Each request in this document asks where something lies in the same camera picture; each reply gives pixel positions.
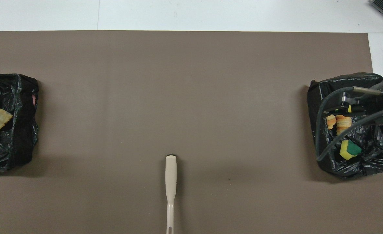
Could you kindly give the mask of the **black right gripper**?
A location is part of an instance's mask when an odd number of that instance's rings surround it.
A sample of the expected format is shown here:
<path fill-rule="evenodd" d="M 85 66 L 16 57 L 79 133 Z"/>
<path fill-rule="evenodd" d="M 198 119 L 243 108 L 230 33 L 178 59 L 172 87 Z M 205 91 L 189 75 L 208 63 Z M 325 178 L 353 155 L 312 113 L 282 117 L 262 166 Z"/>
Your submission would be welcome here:
<path fill-rule="evenodd" d="M 350 94 L 343 92 L 341 105 L 324 109 L 324 114 L 329 115 L 365 115 L 366 112 L 383 111 L 383 94 L 362 96 L 362 105 L 358 105 L 358 100 L 351 98 Z"/>

